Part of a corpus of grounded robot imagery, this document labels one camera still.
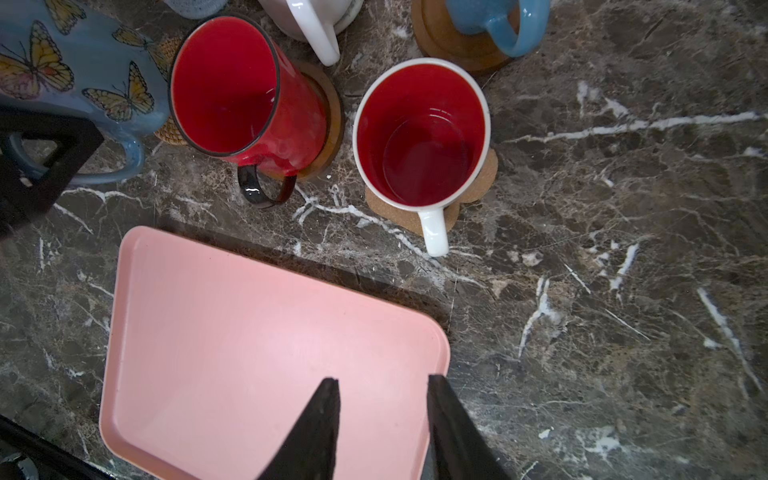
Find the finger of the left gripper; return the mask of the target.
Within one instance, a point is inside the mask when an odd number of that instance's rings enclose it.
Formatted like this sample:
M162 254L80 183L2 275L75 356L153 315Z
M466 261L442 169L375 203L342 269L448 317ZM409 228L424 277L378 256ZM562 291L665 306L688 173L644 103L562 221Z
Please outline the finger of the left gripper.
M24 166L25 139L51 142L54 150L42 163ZM103 141L89 120L3 107L1 235L10 237L43 217Z

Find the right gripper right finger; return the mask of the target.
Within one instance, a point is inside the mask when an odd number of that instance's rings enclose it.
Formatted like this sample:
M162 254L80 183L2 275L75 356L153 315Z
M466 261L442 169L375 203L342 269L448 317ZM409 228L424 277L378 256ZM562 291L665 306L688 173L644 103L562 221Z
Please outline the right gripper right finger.
M445 376L429 376L426 402L436 479L510 479Z

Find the black mug red inside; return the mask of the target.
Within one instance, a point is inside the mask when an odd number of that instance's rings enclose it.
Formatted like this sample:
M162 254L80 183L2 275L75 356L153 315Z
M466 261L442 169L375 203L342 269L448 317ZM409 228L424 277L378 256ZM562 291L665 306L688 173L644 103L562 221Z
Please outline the black mug red inside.
M184 37L169 83L171 114L186 142L235 164L242 195L260 209L285 203L298 180L262 171L252 149L267 117L263 75L278 57L289 60L255 22L216 15Z

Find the light blue fabric coaster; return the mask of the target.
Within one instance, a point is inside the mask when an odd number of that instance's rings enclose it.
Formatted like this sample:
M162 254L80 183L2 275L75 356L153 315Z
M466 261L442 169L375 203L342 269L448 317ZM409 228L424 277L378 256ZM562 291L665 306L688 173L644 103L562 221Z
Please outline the light blue fabric coaster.
M200 20L213 16L222 10L227 0L163 0L171 10L183 18Z

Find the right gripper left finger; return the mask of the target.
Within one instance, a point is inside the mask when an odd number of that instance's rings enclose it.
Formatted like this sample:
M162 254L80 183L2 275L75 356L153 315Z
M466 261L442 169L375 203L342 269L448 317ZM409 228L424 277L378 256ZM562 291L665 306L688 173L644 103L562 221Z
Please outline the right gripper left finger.
M340 410L339 382L326 377L258 479L332 479Z

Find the pink plastic tray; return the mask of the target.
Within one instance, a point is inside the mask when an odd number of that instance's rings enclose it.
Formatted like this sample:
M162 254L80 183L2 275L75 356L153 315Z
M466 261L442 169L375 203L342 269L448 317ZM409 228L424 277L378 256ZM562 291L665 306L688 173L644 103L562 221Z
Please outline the pink plastic tray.
M146 226L123 238L100 406L105 445L162 479L254 479L325 378L338 479L417 479L428 315Z

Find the brown wooden round coaster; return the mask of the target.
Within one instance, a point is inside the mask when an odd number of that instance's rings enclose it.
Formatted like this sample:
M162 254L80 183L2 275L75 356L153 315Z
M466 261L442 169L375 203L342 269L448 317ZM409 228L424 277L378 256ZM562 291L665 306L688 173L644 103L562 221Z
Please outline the brown wooden round coaster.
M472 76L491 74L513 61L488 33L461 34L443 0L413 0L411 21L416 42L425 56L452 62Z

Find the paw shaped wooden coaster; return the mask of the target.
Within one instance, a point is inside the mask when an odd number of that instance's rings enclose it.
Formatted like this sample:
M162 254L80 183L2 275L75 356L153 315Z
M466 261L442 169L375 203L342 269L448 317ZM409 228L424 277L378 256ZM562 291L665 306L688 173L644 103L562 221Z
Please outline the paw shaped wooden coaster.
M453 229L459 218L461 205L481 200L489 192L496 180L497 173L498 156L496 151L493 148L490 148L483 166L474 181L453 203L444 209L444 219L448 232ZM387 204L377 197L369 188L365 189L365 200L368 207L375 214L391 221L407 231L423 236L421 221L417 213L397 209Z

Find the blue mug yellow inside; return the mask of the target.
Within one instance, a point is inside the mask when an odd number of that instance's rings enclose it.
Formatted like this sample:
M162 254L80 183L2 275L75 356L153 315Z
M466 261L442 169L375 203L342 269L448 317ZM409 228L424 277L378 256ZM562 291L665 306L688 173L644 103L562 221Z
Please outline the blue mug yellow inside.
M77 186L141 172L143 137L170 116L169 76L155 42L76 1L1 4L2 107L89 120L124 149L122 169L77 174Z

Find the light blue mug white inside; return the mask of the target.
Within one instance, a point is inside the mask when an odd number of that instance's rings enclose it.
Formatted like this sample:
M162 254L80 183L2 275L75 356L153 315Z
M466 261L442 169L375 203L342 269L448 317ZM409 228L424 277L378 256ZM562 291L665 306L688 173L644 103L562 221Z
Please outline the light blue mug white inside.
M487 33L496 47L511 58L534 50L548 24L549 0L446 1L454 27L464 35Z

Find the white mug red inside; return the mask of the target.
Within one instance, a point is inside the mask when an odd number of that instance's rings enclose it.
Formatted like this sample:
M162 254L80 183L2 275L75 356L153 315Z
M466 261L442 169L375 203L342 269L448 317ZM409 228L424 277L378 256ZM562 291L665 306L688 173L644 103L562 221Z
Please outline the white mug red inside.
M436 58L379 76L353 124L358 171L377 197L418 214L427 253L449 252L444 209L474 181L490 148L491 119L478 83Z

